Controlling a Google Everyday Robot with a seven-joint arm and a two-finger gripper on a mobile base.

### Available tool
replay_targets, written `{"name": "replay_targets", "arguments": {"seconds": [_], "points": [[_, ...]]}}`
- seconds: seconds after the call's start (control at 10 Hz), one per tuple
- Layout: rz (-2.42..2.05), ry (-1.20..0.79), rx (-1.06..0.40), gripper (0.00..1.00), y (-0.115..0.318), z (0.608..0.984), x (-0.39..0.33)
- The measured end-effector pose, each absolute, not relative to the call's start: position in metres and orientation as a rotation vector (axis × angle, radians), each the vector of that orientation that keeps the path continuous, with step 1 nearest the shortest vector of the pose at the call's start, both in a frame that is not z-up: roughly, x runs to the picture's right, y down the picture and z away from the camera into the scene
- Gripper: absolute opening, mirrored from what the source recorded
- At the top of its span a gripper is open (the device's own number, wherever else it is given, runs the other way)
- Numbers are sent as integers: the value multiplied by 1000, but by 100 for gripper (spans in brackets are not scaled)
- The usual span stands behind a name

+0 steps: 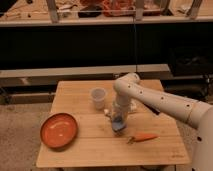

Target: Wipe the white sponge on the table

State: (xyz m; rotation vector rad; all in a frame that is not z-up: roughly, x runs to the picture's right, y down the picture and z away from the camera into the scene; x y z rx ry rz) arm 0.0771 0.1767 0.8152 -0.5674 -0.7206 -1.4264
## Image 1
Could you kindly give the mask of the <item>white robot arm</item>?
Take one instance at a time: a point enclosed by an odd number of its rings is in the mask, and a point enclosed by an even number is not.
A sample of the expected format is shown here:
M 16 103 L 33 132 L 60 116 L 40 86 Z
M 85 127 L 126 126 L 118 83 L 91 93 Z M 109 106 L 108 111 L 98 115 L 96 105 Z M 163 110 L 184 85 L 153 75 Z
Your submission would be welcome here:
M 145 88 L 136 73 L 128 73 L 114 81 L 116 98 L 113 101 L 112 129 L 126 127 L 131 100 L 165 113 L 197 130 L 197 144 L 192 171 L 213 171 L 213 105 L 195 99 Z

